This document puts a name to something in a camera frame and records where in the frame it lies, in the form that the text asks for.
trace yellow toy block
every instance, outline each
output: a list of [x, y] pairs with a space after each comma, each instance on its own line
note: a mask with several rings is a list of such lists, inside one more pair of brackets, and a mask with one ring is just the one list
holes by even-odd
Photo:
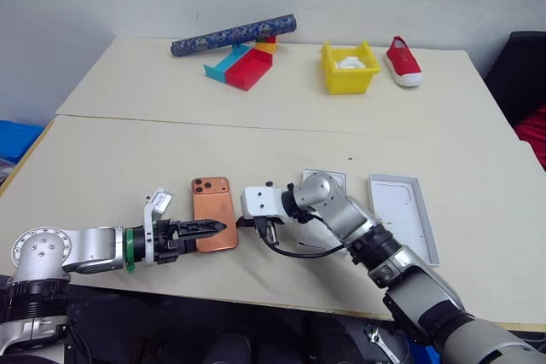
[[[364, 68], [338, 68], [336, 62], [357, 57]], [[368, 42], [356, 48], [332, 49], [329, 43], [321, 48], [321, 66], [330, 94], [363, 94], [374, 74], [381, 71]]]
[[276, 43], [256, 43], [254, 48], [272, 55], [276, 51]]

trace sneaker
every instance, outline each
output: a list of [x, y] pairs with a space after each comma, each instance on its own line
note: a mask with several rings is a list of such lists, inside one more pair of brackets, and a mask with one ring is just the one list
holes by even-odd
[[403, 87], [416, 87], [423, 81], [423, 72], [411, 54], [408, 44], [396, 36], [385, 54], [385, 63], [391, 70], [394, 82]]

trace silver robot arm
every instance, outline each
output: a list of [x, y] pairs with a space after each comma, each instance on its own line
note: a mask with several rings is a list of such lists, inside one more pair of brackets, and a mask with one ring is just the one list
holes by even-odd
[[221, 232], [213, 221], [161, 220], [172, 195], [158, 188], [144, 208], [144, 224], [135, 228], [31, 229], [12, 247], [15, 273], [8, 279], [0, 309], [0, 355], [10, 346], [36, 347], [67, 336], [70, 273], [93, 274], [134, 263], [170, 263], [196, 251], [195, 241]]
[[241, 204], [243, 217], [257, 228], [266, 219], [306, 222], [306, 215], [317, 211], [353, 262], [363, 264], [379, 288], [387, 288], [383, 302], [394, 320], [417, 342], [433, 344], [445, 364], [544, 363], [546, 357], [529, 344], [470, 315], [434, 270], [345, 196], [328, 174], [317, 172], [288, 190], [246, 188]]

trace blue box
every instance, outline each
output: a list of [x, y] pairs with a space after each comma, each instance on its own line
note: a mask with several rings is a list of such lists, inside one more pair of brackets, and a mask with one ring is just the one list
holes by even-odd
[[440, 364], [440, 356], [432, 345], [419, 345], [408, 338], [408, 347], [411, 356], [418, 364]]
[[17, 164], [44, 127], [0, 121], [0, 158]]

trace green ring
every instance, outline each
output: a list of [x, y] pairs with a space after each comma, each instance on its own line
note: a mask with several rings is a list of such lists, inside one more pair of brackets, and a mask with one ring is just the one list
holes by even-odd
[[125, 231], [125, 261], [127, 262], [127, 271], [133, 273], [135, 270], [135, 249], [133, 242], [133, 229], [129, 228]]

